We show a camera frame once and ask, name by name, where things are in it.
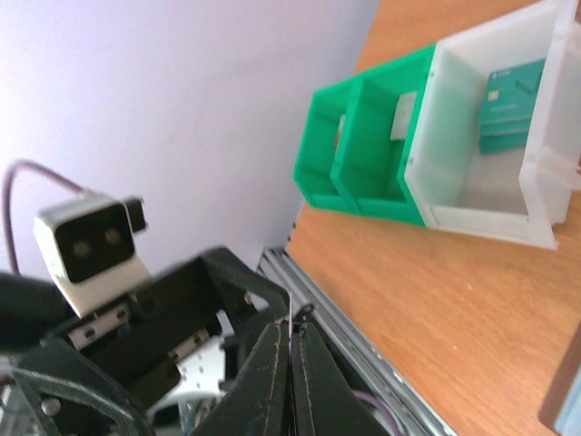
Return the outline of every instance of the green plastic bin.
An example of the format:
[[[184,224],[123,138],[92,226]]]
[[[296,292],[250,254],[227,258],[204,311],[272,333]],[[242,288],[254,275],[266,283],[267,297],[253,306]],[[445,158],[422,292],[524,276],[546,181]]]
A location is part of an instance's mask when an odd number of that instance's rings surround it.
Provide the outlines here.
[[[340,118],[347,112],[353,87],[359,80],[349,80],[317,91],[310,104],[302,136],[294,180],[307,202],[319,209],[358,213],[349,197],[342,197],[330,179],[336,158],[335,141]]]
[[[424,225],[404,173],[434,49],[431,45],[313,95],[294,171],[309,204]],[[399,96],[412,91],[417,96],[406,140],[391,141]],[[343,114],[345,121],[335,150]],[[323,191],[332,193],[337,203],[328,197],[323,202]],[[342,203],[336,207],[339,199]]]

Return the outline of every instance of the camera lens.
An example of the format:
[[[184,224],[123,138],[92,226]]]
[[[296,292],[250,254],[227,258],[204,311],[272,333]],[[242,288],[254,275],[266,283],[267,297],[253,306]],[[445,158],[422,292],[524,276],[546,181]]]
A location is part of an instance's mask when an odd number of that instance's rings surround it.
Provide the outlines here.
[[[77,241],[73,244],[73,253],[77,257],[87,257],[91,254],[91,245],[87,241]]]
[[[108,229],[105,231],[105,240],[111,245],[121,242],[121,234],[115,229]]]

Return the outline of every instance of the wooden surface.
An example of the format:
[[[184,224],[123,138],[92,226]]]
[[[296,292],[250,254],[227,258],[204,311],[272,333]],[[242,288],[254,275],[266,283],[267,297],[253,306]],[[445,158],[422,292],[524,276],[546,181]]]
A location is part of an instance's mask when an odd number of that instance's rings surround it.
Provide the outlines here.
[[[359,69],[527,2],[382,3]],[[581,320],[581,196],[557,252],[306,207],[290,253],[460,436],[548,435],[537,411]]]

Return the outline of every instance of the white camera housing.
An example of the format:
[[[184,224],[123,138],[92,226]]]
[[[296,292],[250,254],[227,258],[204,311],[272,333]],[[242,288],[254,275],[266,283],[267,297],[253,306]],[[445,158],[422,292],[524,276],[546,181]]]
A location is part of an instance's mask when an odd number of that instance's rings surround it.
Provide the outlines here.
[[[34,237],[54,283],[83,317],[150,277],[125,205],[102,193],[42,210]]]

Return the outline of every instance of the white plastic bin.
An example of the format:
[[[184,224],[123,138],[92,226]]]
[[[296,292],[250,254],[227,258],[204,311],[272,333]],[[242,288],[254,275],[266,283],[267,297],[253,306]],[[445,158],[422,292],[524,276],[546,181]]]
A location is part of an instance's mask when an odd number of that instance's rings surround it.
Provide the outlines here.
[[[405,174],[428,227],[556,248],[552,225],[581,186],[576,9],[545,0],[437,44]],[[526,148],[480,154],[489,74],[544,57]]]

